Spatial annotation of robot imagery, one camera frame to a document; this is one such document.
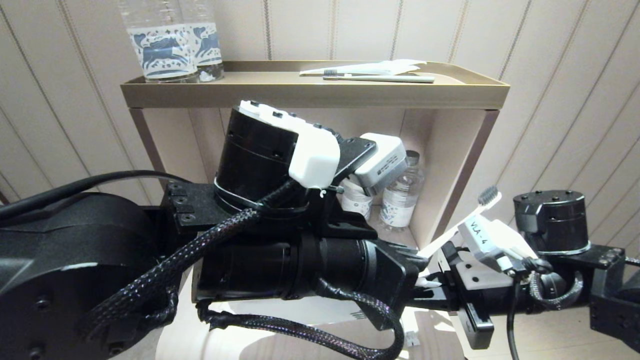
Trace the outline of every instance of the white label sticker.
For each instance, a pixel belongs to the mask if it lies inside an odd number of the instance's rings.
[[[215,65],[222,62],[220,42],[215,22],[188,24],[193,60],[196,66]]]
[[[186,25],[133,28],[127,31],[146,78],[174,78],[196,72]]]
[[[361,213],[366,220],[371,216],[371,202],[368,201],[353,201],[346,196],[342,197],[342,209],[344,211],[351,211],[352,213]]]
[[[387,225],[393,227],[405,227],[411,221],[411,215],[415,205],[409,208],[401,208],[392,205],[388,201],[382,201],[382,209],[380,210],[380,219]]]

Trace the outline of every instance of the braided cable sleeve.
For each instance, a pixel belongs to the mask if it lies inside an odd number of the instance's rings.
[[[542,296],[542,290],[540,289],[542,286],[540,280],[541,275],[539,273],[533,273],[529,284],[529,293],[545,308],[549,310],[562,310],[571,306],[580,297],[580,293],[582,293],[582,288],[584,287],[582,273],[576,271],[574,276],[573,286],[564,295],[554,299],[544,299]]]
[[[359,304],[374,309],[387,320],[391,321],[394,331],[393,344],[384,349],[367,348],[342,339],[336,335],[329,334],[328,332],[316,329],[315,327],[282,318],[263,315],[235,315],[226,311],[217,313],[215,311],[208,310],[207,307],[210,302],[201,302],[197,305],[198,315],[201,321],[210,324],[210,330],[216,328],[225,329],[227,326],[232,325],[245,327],[247,329],[277,332],[279,334],[294,336],[295,338],[311,341],[353,359],[391,360],[398,357],[404,345],[404,332],[402,325],[400,324],[399,317],[391,310],[391,308],[374,297],[357,292],[340,290],[333,287],[331,284],[328,284],[324,279],[320,279],[319,281],[321,286],[324,288],[324,293],[319,295],[339,300],[353,300]]]
[[[297,183],[293,180],[287,181],[260,201],[262,203],[273,202],[291,190],[295,184]],[[84,339],[91,338],[109,323],[135,311],[145,302],[163,292],[172,279],[186,271],[215,246],[253,225],[259,218],[258,211],[245,209],[202,233],[147,273],[93,308],[77,324],[78,333]]]

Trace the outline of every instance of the floor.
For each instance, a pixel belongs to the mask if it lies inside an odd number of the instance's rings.
[[[506,336],[506,317],[493,316],[495,332],[486,350],[472,350],[457,316],[452,323],[469,360],[511,360]],[[592,331],[589,309],[568,309],[538,315],[516,315],[515,339],[521,360],[640,359],[622,341]]]

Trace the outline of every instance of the black motor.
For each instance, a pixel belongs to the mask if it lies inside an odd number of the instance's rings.
[[[141,314],[93,341],[74,324],[157,263],[155,233],[139,206],[104,193],[0,222],[0,358],[107,359],[142,339]]]

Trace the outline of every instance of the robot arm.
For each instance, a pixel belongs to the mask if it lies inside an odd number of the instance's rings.
[[[569,306],[569,300],[553,299],[572,288],[578,271],[584,285],[570,305],[590,303],[597,330],[632,343],[637,329],[625,322],[631,317],[623,317],[626,327],[615,322],[621,314],[637,314],[640,277],[622,286],[623,252],[579,247],[586,241],[580,216],[563,222],[570,227],[547,221],[561,208],[551,200],[537,211],[532,204],[522,207],[518,226],[526,242],[517,245],[504,241],[505,234],[516,239],[513,233],[478,214],[460,225],[457,236],[478,257],[474,264],[487,264],[484,274],[495,280],[468,276],[465,261],[472,258],[463,260],[465,251],[449,242],[442,246],[442,271],[426,277],[441,286],[423,287],[419,274],[432,256],[379,239],[361,215],[343,211],[336,201],[347,176],[375,194],[404,170],[403,160],[396,137],[342,139],[331,129],[247,101],[232,112],[214,184],[169,183],[160,206],[139,207],[114,195],[77,193],[96,185],[89,181],[55,196],[37,195],[30,206],[0,208],[0,357],[117,355],[173,320],[180,275],[193,263],[193,300],[212,326],[280,329],[354,358],[395,358],[403,342],[397,316],[405,306],[458,311],[469,319],[472,346],[488,346],[490,315],[509,311],[512,277],[528,274],[526,259],[539,256],[554,273],[540,276],[537,292],[517,282],[525,294],[518,312],[543,311],[547,303]],[[488,245],[477,236],[478,222],[485,238],[493,239]],[[474,277],[482,279],[475,286]],[[207,309],[212,301],[309,295],[355,300],[377,329],[394,329],[394,345],[366,349],[330,335],[320,339],[312,328],[278,319]]]

